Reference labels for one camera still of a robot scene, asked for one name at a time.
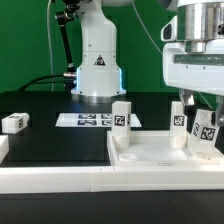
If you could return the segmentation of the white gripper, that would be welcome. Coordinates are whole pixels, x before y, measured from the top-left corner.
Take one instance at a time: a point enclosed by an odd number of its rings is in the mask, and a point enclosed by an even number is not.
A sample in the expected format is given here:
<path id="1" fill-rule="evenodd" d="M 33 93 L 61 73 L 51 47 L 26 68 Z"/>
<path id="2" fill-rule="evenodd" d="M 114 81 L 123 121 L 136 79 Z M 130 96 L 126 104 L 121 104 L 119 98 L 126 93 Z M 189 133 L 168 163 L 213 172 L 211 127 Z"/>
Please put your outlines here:
<path id="1" fill-rule="evenodd" d="M 163 49 L 163 79 L 167 86 L 179 88 L 184 106 L 194 105 L 192 91 L 216 97 L 213 123 L 224 127 L 224 43 L 208 43 L 205 53 L 185 52 L 183 43 L 168 43 Z"/>

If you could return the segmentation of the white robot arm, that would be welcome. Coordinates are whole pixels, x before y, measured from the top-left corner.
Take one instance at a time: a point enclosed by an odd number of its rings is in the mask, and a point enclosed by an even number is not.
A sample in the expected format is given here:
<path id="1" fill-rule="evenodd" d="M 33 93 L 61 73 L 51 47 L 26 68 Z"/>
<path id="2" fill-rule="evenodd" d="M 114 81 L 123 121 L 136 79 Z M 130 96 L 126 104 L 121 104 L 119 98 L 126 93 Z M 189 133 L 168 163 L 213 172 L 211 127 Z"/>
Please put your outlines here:
<path id="1" fill-rule="evenodd" d="M 122 7 L 134 0 L 63 0 L 66 17 L 77 17 L 82 30 L 82 63 L 77 69 L 75 96 L 111 98 L 122 89 L 116 63 L 116 27 L 103 7 Z M 224 126 L 224 0 L 158 0 L 176 15 L 161 30 L 165 84 L 180 90 L 182 103 L 193 94 L 217 97 L 215 124 Z"/>

